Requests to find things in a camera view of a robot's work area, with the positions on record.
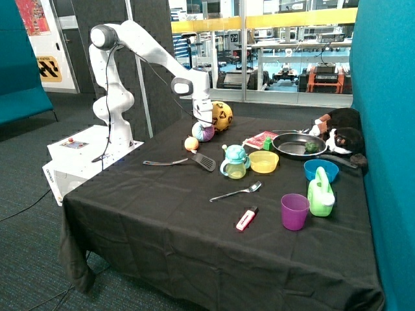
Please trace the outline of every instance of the black and white stuffed cat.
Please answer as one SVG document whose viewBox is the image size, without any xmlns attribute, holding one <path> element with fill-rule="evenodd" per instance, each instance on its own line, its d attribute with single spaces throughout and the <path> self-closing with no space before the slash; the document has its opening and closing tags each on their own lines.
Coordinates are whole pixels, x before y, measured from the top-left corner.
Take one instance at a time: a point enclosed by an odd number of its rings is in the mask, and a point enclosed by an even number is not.
<svg viewBox="0 0 415 311">
<path fill-rule="evenodd" d="M 360 113 L 352 108 L 339 108 L 314 121 L 311 135 L 319 136 L 330 151 L 342 155 L 364 155 L 364 137 Z"/>
</svg>

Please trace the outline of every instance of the blue lid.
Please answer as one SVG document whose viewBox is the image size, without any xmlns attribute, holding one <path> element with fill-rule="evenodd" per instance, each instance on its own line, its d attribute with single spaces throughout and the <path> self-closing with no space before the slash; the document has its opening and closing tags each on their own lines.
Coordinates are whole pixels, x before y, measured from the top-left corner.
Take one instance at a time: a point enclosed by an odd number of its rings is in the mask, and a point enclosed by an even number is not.
<svg viewBox="0 0 415 311">
<path fill-rule="evenodd" d="M 233 144 L 226 149 L 225 156 L 230 164 L 241 164 L 245 161 L 246 152 L 242 146 Z"/>
</svg>

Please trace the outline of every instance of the sippy cup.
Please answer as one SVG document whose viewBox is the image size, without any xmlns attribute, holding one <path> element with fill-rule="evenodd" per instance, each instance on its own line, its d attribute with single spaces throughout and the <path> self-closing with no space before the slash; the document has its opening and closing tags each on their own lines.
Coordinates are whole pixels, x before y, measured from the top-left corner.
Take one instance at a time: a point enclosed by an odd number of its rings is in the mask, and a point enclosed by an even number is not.
<svg viewBox="0 0 415 311">
<path fill-rule="evenodd" d="M 232 179 L 239 179 L 245 176 L 246 169 L 251 165 L 250 158 L 246 155 L 242 146 L 233 144 L 229 147 L 223 145 L 225 160 L 220 166 L 220 172 Z"/>
</svg>

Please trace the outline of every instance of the book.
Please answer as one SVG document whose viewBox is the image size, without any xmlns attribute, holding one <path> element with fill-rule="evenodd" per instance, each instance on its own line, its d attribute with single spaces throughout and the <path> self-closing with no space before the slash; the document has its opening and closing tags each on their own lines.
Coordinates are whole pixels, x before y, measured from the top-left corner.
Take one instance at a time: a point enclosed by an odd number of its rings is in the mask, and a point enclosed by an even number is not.
<svg viewBox="0 0 415 311">
<path fill-rule="evenodd" d="M 275 139 L 275 137 L 277 137 L 277 136 L 278 136 L 278 134 L 276 134 L 276 133 L 265 131 L 265 132 L 262 132 L 258 135 L 255 135 L 251 138 L 246 139 L 243 142 L 243 145 L 245 144 L 246 146 L 250 146 L 252 148 L 260 150 L 260 149 L 263 148 L 264 141 L 267 137 L 271 138 L 271 140 L 273 141 Z"/>
</svg>

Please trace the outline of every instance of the yellow railing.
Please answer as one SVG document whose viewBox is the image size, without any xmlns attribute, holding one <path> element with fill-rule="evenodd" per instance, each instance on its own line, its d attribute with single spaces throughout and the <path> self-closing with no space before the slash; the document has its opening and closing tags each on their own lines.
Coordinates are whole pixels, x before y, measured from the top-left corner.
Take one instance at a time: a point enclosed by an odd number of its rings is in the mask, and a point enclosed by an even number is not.
<svg viewBox="0 0 415 311">
<path fill-rule="evenodd" d="M 246 28 L 257 29 L 264 27 L 348 24 L 356 21 L 356 15 L 357 8 L 342 8 L 340 10 L 329 9 L 310 12 L 248 16 L 246 18 Z M 173 34 L 181 34 L 183 32 L 241 29 L 241 25 L 242 22 L 240 17 L 228 17 L 198 21 L 175 21 L 171 23 L 171 28 Z"/>
</svg>

